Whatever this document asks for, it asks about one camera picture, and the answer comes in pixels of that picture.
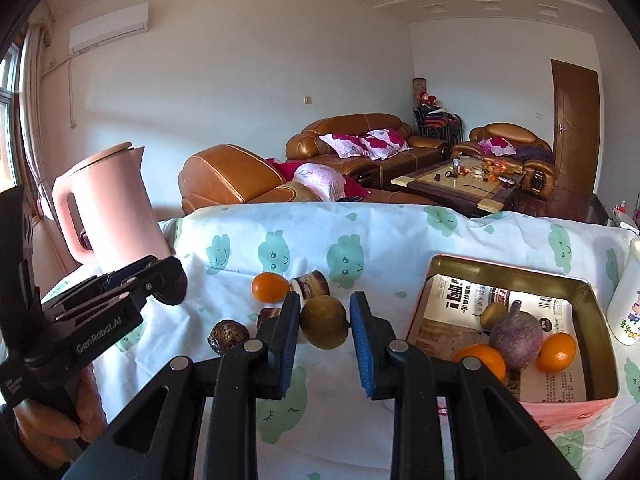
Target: white wall-mounted air conditioner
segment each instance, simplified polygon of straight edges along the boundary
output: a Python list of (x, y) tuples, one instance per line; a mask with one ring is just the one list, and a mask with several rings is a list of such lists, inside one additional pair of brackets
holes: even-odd
[(146, 32), (149, 19), (149, 4), (116, 10), (82, 23), (71, 29), (69, 51), (72, 55), (85, 52), (112, 41)]

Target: sofa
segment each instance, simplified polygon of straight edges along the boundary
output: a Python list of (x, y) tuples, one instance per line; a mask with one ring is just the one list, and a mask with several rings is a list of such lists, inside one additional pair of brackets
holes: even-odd
[[(540, 139), (532, 131), (511, 123), (492, 123), (486, 126), (474, 128), (469, 133), (467, 142), (460, 142), (451, 149), (451, 158), (467, 155), (474, 158), (482, 158), (484, 160), (492, 160), (497, 157), (491, 155), (483, 155), (482, 149), (478, 142), (491, 137), (501, 137), (508, 140), (514, 148), (521, 146), (537, 146), (551, 152), (551, 147), (542, 139)], [(522, 181), (522, 189), (528, 191), (540, 198), (549, 198), (556, 190), (556, 181), (558, 180), (558, 170), (555, 165), (544, 160), (530, 159), (521, 162), (509, 158), (508, 156), (500, 157), (501, 161), (511, 166), (518, 167), (524, 173)]]
[[(190, 156), (178, 175), (182, 210), (241, 203), (318, 202), (299, 182), (285, 182), (262, 158), (232, 144), (219, 144)], [(434, 205), (427, 198), (371, 189), (363, 202)]]
[[(396, 130), (413, 149), (385, 160), (369, 160), (359, 156), (339, 158), (331, 146), (319, 139), (325, 134), (361, 137), (371, 130), (384, 128)], [(444, 160), (448, 151), (445, 140), (414, 136), (408, 124), (390, 114), (356, 114), (320, 119), (291, 137), (286, 146), (288, 160), (324, 164), (352, 176), (364, 187), (375, 189), (393, 189), (391, 179)]]

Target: human hand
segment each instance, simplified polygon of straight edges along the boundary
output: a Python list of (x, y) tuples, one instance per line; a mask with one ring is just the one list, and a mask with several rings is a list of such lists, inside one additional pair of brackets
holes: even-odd
[(26, 399), (14, 408), (20, 440), (34, 457), (52, 469), (58, 469), (70, 460), (57, 439), (82, 438), (91, 443), (107, 427), (93, 365), (82, 370), (79, 377), (76, 401), (79, 425), (35, 400)]

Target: wooden door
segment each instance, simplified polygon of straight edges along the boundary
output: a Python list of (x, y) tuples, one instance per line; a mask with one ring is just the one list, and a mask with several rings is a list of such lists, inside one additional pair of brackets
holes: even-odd
[(598, 73), (551, 60), (556, 100), (554, 154), (557, 186), (591, 196), (600, 151)]

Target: pink kettle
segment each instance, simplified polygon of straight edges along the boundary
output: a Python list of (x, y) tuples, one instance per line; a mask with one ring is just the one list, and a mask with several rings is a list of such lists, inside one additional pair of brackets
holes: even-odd
[[(170, 256), (151, 207), (140, 167), (144, 147), (130, 142), (86, 158), (59, 176), (53, 202), (72, 256), (98, 263), (102, 272), (121, 269), (149, 254)], [(80, 244), (68, 206), (73, 194), (92, 250)]]

